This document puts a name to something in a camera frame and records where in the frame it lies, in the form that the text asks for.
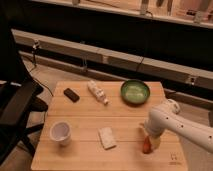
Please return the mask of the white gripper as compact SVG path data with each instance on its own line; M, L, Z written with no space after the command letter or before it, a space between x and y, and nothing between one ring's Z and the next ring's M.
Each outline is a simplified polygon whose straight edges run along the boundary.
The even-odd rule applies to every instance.
M146 130L149 136L151 136L149 137L151 149L156 150L160 146L160 136L164 133L164 129L150 122L140 123L140 126Z

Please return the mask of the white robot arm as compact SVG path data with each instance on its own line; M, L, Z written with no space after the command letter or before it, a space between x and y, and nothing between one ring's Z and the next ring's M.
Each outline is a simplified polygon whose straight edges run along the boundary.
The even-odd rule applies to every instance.
M148 119L143 123L147 132L142 145L144 154L150 154L160 146L160 137L165 130L170 130L213 153L213 128L185 119L178 115L179 112L180 106L173 99L166 99L149 110Z

